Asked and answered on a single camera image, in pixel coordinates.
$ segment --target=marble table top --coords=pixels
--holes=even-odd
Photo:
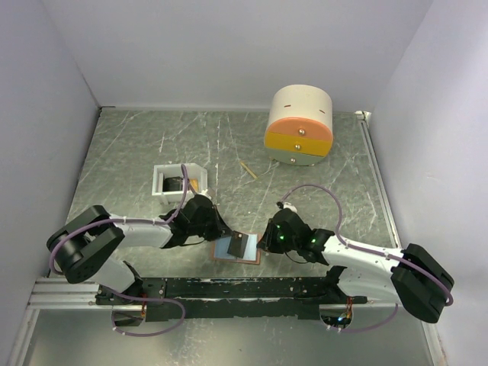
[[[151,195],[153,166],[194,162],[208,171],[219,212],[235,230],[263,233],[275,203],[302,183],[325,185],[342,203],[342,234],[375,246],[393,247],[361,128],[354,114],[334,114],[334,143],[315,166],[270,160],[263,148],[268,114],[263,112],[121,111],[103,109],[91,142],[69,220],[93,204],[117,215],[157,217],[162,206]],[[240,164],[258,176],[254,179]],[[333,200],[317,189],[292,194],[302,219],[312,228],[332,229]],[[300,265],[284,255],[262,255],[260,265],[214,261],[211,244],[173,249],[116,251],[143,277],[323,276],[327,267]],[[296,253],[291,257],[301,260]]]

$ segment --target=gray wall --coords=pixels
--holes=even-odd
[[[96,106],[39,0],[0,2],[0,364],[66,219]]]
[[[403,244],[454,276],[438,325],[449,364],[486,364],[488,4],[436,0],[373,112]]]
[[[265,109],[281,87],[370,111],[431,0],[43,0],[95,97]]]

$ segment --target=black cable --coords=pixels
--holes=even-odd
[[[197,244],[201,244],[205,241],[205,239],[203,239],[201,242],[190,242],[188,244],[182,244],[180,246],[196,246]]]
[[[288,257],[288,259],[290,259],[292,262],[298,263],[299,265],[305,265],[305,264],[307,264],[307,263],[308,263],[308,262],[299,262],[299,261],[295,261],[294,259],[292,259],[292,258],[291,258],[291,257],[288,255],[288,253],[286,253],[286,252],[285,252],[284,254],[285,254],[285,255]]]

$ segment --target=white basket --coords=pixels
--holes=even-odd
[[[198,164],[185,164],[189,179],[198,180],[197,193],[207,190],[207,170]],[[154,165],[154,173],[152,176],[152,195],[158,197],[162,204],[170,204],[181,201],[183,191],[163,192],[162,182],[166,178],[183,177],[180,164],[171,165]],[[193,198],[193,192],[188,189],[185,202]]]

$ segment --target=yellow drawer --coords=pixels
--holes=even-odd
[[[267,132],[265,134],[265,146],[270,149],[295,151],[307,155],[326,156],[332,147],[332,141],[313,140],[307,139],[306,137]]]

